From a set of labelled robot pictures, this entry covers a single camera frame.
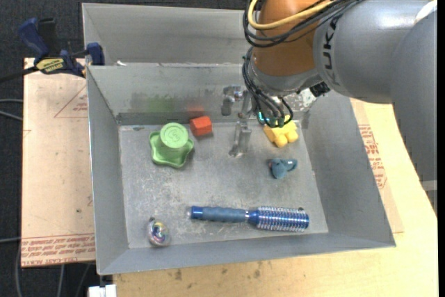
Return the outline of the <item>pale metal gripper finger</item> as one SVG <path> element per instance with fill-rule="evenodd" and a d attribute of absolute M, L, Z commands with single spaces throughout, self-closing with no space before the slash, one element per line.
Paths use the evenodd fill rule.
<path fill-rule="evenodd" d="M 230 85 L 223 88 L 223 95 L 221 114 L 223 116 L 229 116 L 232 114 L 234 103 L 243 99 L 244 90 L 241 85 Z"/>
<path fill-rule="evenodd" d="M 237 122 L 235 126 L 234 142 L 229 155 L 236 157 L 248 151 L 252 130 L 246 122 Z"/>

